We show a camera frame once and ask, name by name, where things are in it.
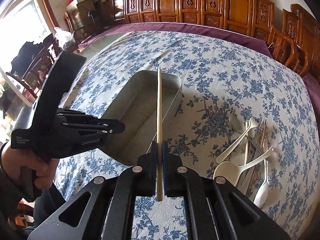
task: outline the metal spoon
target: metal spoon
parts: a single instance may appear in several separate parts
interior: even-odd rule
[[[237,133],[244,132],[242,128],[242,124],[236,116],[230,115],[229,121],[233,130],[235,130]],[[252,145],[258,150],[258,152],[260,152],[261,154],[264,154],[264,152],[260,149],[260,147],[258,147],[257,144],[253,140],[251,140],[249,136],[245,135],[245,137],[249,140],[249,142],[252,143]]]
[[[225,177],[233,186],[236,186],[238,179],[242,172],[247,169],[250,169],[254,165],[257,165],[259,162],[262,162],[264,159],[268,158],[273,153],[273,147],[271,146],[263,155],[256,158],[252,162],[247,163],[246,165],[238,166],[232,162],[223,162],[220,163],[214,171],[213,178],[215,177]]]
[[[221,153],[217,158],[216,158],[216,162],[217,163],[222,163],[224,161],[225,158],[227,158],[230,153],[238,146],[238,144],[241,142],[241,140],[244,138],[244,136],[250,131],[250,129],[257,127],[258,124],[257,122],[254,120],[254,118],[250,118],[249,120],[249,127],[247,128],[247,130],[245,130],[237,140],[235,140],[233,142],[233,144],[231,144],[229,146],[228,149],[224,150],[223,153]]]
[[[263,141],[263,150],[267,149],[267,140]],[[254,198],[253,203],[258,207],[261,208],[268,197],[268,190],[269,190],[269,180],[268,180],[268,161],[264,160],[264,181],[261,184],[258,192]]]

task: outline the person's arm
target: person's arm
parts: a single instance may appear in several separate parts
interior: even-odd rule
[[[45,189],[51,187],[58,163],[52,159],[47,164],[31,151],[11,149],[10,142],[4,144],[0,150],[0,213],[7,219],[22,198],[31,199],[22,190],[21,167],[35,170],[36,187]]]

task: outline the table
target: table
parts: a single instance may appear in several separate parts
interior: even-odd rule
[[[175,32],[127,33],[89,60],[61,105],[101,117],[139,70],[172,73],[183,95],[167,137],[169,151],[201,176],[212,178],[215,158],[238,137],[228,123],[251,116],[268,120],[267,139],[277,156],[269,162],[270,188],[262,210],[297,239],[317,202],[319,138],[302,79],[269,57],[231,42]],[[243,147],[230,161],[243,164]],[[62,159],[55,184],[69,199],[95,176],[118,176],[126,167],[100,150]],[[253,182],[253,200],[263,174]],[[187,239],[182,198],[136,200],[132,239]]]

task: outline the metal tray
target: metal tray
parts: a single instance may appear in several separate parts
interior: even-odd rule
[[[136,165],[138,157],[147,153],[156,136],[157,78],[154,71],[135,73],[101,117],[125,124],[123,133],[109,136],[107,144],[99,149],[126,166]],[[181,79],[162,73],[163,138],[166,138],[166,123],[175,115],[181,95]]]

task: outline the person's leg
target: person's leg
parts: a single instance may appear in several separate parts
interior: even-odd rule
[[[65,199],[54,184],[52,184],[51,188],[43,190],[42,195],[35,201],[34,226],[39,226],[65,202]]]

